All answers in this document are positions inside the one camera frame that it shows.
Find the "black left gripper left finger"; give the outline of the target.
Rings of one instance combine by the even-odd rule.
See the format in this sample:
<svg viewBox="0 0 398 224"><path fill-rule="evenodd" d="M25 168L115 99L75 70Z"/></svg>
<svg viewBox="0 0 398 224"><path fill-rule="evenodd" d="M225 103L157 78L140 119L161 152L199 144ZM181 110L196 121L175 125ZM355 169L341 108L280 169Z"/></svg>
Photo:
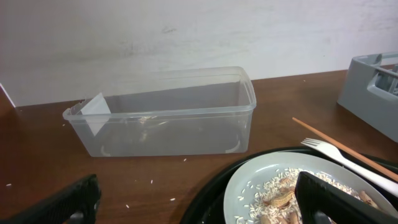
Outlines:
<svg viewBox="0 0 398 224"><path fill-rule="evenodd" d="M100 198L97 176L90 174L22 212L1 220L1 224L94 223Z"/></svg>

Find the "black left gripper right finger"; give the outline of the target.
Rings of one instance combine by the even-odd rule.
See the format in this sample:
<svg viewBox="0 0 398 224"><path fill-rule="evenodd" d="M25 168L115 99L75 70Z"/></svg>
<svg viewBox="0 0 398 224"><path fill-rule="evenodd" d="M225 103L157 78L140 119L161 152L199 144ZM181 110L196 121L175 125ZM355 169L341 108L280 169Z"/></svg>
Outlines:
<svg viewBox="0 0 398 224"><path fill-rule="evenodd" d="M308 172L298 175L295 197L304 224L396 224L388 215Z"/></svg>

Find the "rice and peanut shells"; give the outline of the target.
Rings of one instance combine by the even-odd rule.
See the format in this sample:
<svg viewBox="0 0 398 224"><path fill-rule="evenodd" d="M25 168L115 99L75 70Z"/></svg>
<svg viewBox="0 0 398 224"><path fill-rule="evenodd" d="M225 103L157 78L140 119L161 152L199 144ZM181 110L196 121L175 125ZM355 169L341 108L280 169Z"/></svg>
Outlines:
<svg viewBox="0 0 398 224"><path fill-rule="evenodd" d="M383 212L385 198L365 180L342 168L307 168L269 165L240 167L224 193L226 223L302 223L294 195L301 171L308 172L354 198Z"/></svg>

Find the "white plastic fork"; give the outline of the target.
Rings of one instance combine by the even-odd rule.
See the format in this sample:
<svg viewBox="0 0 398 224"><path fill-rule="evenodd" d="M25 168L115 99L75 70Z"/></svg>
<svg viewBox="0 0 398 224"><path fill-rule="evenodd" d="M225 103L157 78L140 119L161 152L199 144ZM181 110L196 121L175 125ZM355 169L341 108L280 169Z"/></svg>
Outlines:
<svg viewBox="0 0 398 224"><path fill-rule="evenodd" d="M380 186L384 190L388 191L392 195L397 197L397 184L385 177L382 177L370 170L367 170L354 162L349 161L343 155L341 152L338 150L337 147L333 146L330 143L321 141L321 140L316 140L316 139L310 139L310 138L305 138L301 144L304 146L308 146L312 149L315 149L322 154L328 156L331 159L334 159L335 161L339 162L340 164L344 165L345 167L348 167L355 173L363 176L365 179L370 180L374 184Z"/></svg>

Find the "grey plate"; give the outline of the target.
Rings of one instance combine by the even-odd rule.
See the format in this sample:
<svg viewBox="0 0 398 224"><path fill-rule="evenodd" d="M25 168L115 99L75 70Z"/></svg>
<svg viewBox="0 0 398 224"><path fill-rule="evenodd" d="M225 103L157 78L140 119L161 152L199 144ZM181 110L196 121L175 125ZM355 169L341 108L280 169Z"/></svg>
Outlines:
<svg viewBox="0 0 398 224"><path fill-rule="evenodd" d="M242 165L229 180L223 211L227 224L301 223L294 196L301 171L346 192L356 199L364 192L383 212L397 210L365 180L351 171L319 157L296 152L273 152Z"/></svg>

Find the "wooden chopstick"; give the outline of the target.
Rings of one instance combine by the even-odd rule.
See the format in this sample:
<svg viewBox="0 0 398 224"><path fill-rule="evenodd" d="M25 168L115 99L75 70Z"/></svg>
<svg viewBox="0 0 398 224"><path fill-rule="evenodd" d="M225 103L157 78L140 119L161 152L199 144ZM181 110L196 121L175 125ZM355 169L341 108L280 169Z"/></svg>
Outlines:
<svg viewBox="0 0 398 224"><path fill-rule="evenodd" d="M393 179L394 181L397 182L397 174L393 173L392 171L386 169L383 166L380 166L379 164L373 162L372 160L368 159L367 157L364 157L363 155L359 154L358 152L352 150L351 148L345 146L344 144L338 142L337 140L327 136L326 134L322 133L321 131L309 126L308 124L302 122L301 120L297 119L297 118L292 118L295 122L297 122L298 124L302 125L304 128L307 128L308 130L310 130L311 132L315 133L316 135L320 136L321 138L323 138L324 140L328 141L329 143L331 143L332 145L336 146L337 148L345 151L346 153L350 154L351 156L359 159L360 161L362 161L363 163L371 166L372 168L378 170L379 172L381 172L382 174L385 174L386 176L390 177L391 179Z"/></svg>

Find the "grey dishwasher rack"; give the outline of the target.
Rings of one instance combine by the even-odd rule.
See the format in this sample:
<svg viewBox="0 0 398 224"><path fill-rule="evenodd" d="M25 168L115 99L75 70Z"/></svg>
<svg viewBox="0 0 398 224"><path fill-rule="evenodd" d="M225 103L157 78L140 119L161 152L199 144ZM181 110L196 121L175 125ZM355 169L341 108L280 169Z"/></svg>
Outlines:
<svg viewBox="0 0 398 224"><path fill-rule="evenodd" d="M397 52L352 58L338 104L397 141L397 65L382 68Z"/></svg>

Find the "round black tray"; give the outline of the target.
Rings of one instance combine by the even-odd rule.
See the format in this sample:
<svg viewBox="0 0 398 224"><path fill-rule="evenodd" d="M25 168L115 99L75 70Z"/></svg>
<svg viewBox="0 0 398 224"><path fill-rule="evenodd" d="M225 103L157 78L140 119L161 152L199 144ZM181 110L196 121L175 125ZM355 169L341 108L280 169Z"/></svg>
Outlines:
<svg viewBox="0 0 398 224"><path fill-rule="evenodd" d="M180 220L180 223L225 223L223 217L224 214L222 212L222 199L224 197L223 195L226 190L227 183L232 177L233 173L237 171L237 169L245 164L248 160L253 159L257 156L268 155L272 152L295 152L299 154L319 157L322 159L326 159L330 162L332 161L332 159L327 159L325 155L317 152L314 149L310 149L307 146L280 147L268 151L257 152L255 154L239 158L238 160L234 161L226 168L218 172L212 179L210 179L205 184L205 186L199 191L199 193L196 194L192 202L190 202L188 208L186 209L183 217ZM366 154L362 155L397 174L396 162L390 162ZM387 198L392 206L394 208L397 208L397 197L392 196L392 194L387 193L380 187L376 187L375 184L371 185L375 187L376 190L380 190L380 193Z"/></svg>

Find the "clear plastic bin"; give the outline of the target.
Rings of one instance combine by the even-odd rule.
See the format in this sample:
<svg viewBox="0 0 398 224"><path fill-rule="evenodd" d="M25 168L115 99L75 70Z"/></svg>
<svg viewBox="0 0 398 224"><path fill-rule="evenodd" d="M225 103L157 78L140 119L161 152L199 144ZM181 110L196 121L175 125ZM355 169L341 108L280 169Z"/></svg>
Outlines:
<svg viewBox="0 0 398 224"><path fill-rule="evenodd" d="M230 154L248 149L254 88L241 67L117 79L63 118L93 157Z"/></svg>

